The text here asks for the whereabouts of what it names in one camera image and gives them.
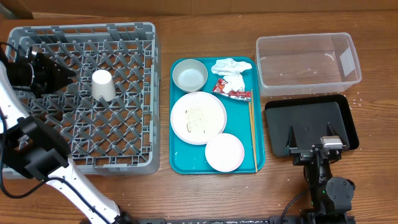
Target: red wrapper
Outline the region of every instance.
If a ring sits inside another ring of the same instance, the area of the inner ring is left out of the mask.
[[[243,101],[251,100],[251,92],[249,92],[249,91],[233,91],[232,90],[229,93],[225,93],[223,90],[224,90],[225,84],[227,84],[227,83],[228,82],[225,81],[224,79],[219,78],[216,85],[213,88],[213,93],[218,93],[218,94],[230,97],[235,100],[243,100]]]

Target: teal tray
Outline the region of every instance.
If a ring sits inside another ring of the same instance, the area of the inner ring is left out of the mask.
[[[205,64],[208,71],[208,79],[201,91],[211,93],[217,80],[221,78],[211,72],[211,67],[216,63],[218,58],[193,58]],[[256,154],[257,154],[257,169],[260,170],[266,161],[266,152],[264,150],[264,133],[262,130],[261,105],[259,80],[257,69],[254,62],[247,57],[232,57],[237,62],[247,62],[252,65],[251,70],[246,70],[242,73],[243,80],[246,86],[246,91],[253,89],[254,94],[254,117],[255,117],[255,132],[256,132]],[[180,59],[172,65],[170,71],[170,112],[178,99],[186,93],[179,89],[173,82],[172,74],[174,67],[185,59]],[[250,120],[249,120],[249,106],[245,101],[238,101],[230,99],[225,96],[215,94],[224,104],[227,123],[224,133],[230,133],[241,140],[244,147],[244,159],[236,170],[229,172],[233,174],[253,173],[256,172],[254,167],[253,145],[251,139]],[[205,148],[206,145],[195,146],[182,141],[175,133],[170,125],[170,165],[180,174],[224,174],[214,170],[206,161]]]

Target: cable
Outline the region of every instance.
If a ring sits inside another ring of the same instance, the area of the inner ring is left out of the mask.
[[[291,205],[293,205],[294,202],[296,202],[300,197],[303,197],[308,191],[310,191],[311,189],[313,189],[313,188],[318,184],[318,180],[319,180],[319,169],[320,169],[319,166],[320,166],[320,165],[319,165],[319,156],[318,156],[318,153],[317,153],[316,155],[317,155],[317,158],[316,158],[316,160],[317,160],[317,178],[315,179],[314,183],[312,183],[312,184],[309,186],[309,188],[307,188],[307,189],[305,189],[303,192],[299,193],[296,197],[294,197],[294,198],[286,205],[284,211],[282,212],[282,215],[280,216],[280,221],[279,221],[280,224],[283,224],[285,215],[286,215],[287,210],[289,209],[289,207],[290,207]]]
[[[10,47],[12,50],[15,51],[16,53],[16,57],[15,58],[19,58],[19,51],[16,47],[14,47],[12,44],[6,43],[6,42],[0,42],[0,45],[7,45],[8,47]]]
[[[22,194],[22,195],[13,195],[10,194],[7,189],[4,186],[4,182],[2,181],[2,169],[3,169],[3,160],[4,160],[4,152],[6,149],[6,143],[7,143],[7,136],[6,136],[6,130],[7,130],[7,123],[6,123],[6,118],[4,117],[4,114],[0,108],[0,119],[2,121],[2,126],[3,126],[3,132],[2,132],[2,138],[1,138],[1,149],[0,149],[0,189],[1,191],[9,198],[15,198],[15,199],[19,199],[19,198],[24,198],[29,196],[30,194],[32,194],[33,192],[35,192],[37,189],[39,189],[41,186],[43,186],[44,184],[46,184],[48,181],[51,180],[57,180],[60,181],[63,184],[66,184],[76,195],[77,197],[95,214],[97,214],[97,216],[99,216],[106,224],[111,224],[109,221],[107,221],[107,219],[105,219],[104,216],[102,216],[102,214],[100,214],[100,212],[98,212],[95,207],[91,206],[84,198],[83,196],[81,196],[81,194],[71,185],[69,184],[69,182],[67,182],[65,179],[59,178],[59,177],[51,177],[51,178],[47,178],[43,181],[41,181],[39,184],[37,184],[34,188],[30,189],[28,192]]]
[[[17,91],[32,91],[30,88],[23,88],[23,87],[12,87],[13,90]]]

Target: clear plastic container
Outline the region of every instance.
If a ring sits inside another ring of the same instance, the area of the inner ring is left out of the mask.
[[[362,79],[347,33],[260,37],[256,63],[262,96],[342,92]]]

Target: plate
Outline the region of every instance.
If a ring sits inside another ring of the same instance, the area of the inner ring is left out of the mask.
[[[226,126],[226,110],[222,102],[210,93],[194,92],[182,96],[173,106],[170,123],[183,141],[206,144]]]
[[[205,149],[209,165],[220,172],[236,170],[243,162],[242,142],[232,134],[219,134],[211,139]]]

